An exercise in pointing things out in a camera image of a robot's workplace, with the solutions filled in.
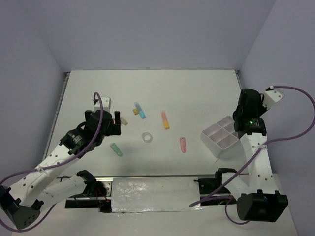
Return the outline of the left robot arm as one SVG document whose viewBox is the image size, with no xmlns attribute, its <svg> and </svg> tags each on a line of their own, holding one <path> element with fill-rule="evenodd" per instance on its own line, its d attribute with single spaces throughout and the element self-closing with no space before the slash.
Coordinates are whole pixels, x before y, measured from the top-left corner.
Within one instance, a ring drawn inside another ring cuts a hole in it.
<svg viewBox="0 0 315 236">
<path fill-rule="evenodd" d="M 87 170 L 57 184 L 52 182 L 87 152 L 101 145 L 104 137 L 121 134 L 120 112 L 85 111 L 85 121 L 61 138 L 59 144 L 34 169 L 16 173 L 22 178 L 10 186 L 0 186 L 0 207 L 14 227 L 8 230 L 23 233 L 35 228 L 46 209 L 74 195 L 107 197 L 108 188 Z"/>
</svg>

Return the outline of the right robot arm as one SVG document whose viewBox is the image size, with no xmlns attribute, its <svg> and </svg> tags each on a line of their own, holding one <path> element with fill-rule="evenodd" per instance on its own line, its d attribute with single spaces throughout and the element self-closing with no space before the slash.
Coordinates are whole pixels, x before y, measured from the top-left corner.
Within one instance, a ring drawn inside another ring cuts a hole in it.
<svg viewBox="0 0 315 236">
<path fill-rule="evenodd" d="M 274 88 L 263 93 L 250 88 L 241 90 L 233 119 L 234 130 L 244 149 L 249 183 L 243 183 L 239 177 L 232 182 L 227 176 L 214 180 L 219 192 L 233 187 L 231 193 L 236 199 L 240 220 L 274 223 L 288 206 L 287 196 L 280 193 L 273 178 L 266 125 L 261 118 L 283 97 L 284 94 Z"/>
</svg>

